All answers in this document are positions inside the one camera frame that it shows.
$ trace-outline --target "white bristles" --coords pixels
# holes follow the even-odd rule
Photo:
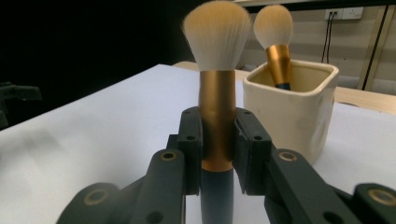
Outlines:
[[[254,34],[265,49],[273,45],[288,45],[293,34],[289,10],[281,5],[262,8],[254,21]]]
[[[248,12],[229,1],[203,3],[183,21],[184,35],[201,71],[234,70],[250,31]]]

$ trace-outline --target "makeup brush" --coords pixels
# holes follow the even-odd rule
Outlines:
[[[254,21],[254,34],[265,49],[275,86],[290,90],[289,43],[293,34],[293,19],[289,10],[281,5],[262,8]]]
[[[250,32],[248,12],[230,1],[203,3],[183,21],[183,33],[200,69],[203,223],[233,222],[234,69]]]

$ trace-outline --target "white table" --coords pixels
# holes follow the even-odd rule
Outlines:
[[[136,181],[181,112],[197,106],[198,89],[198,72],[159,64],[0,132],[0,223],[53,224],[90,184]],[[240,81],[236,89],[243,107]],[[396,189],[395,127],[394,115],[335,103],[314,168],[348,193],[367,182]],[[234,210],[234,223],[269,223],[263,196],[242,195],[237,176]],[[201,223],[199,197],[187,197],[186,219]]]

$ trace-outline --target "cream ceramic holder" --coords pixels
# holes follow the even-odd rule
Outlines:
[[[301,153],[311,164],[326,141],[338,68],[291,60],[291,91],[275,87],[267,63],[245,77],[244,108],[253,112],[276,148]]]

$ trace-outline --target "brush holder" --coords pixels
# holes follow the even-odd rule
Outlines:
[[[291,60],[291,91],[275,87],[267,64],[243,80],[244,108],[256,115],[276,148],[301,153],[311,164],[326,141],[338,68]]]

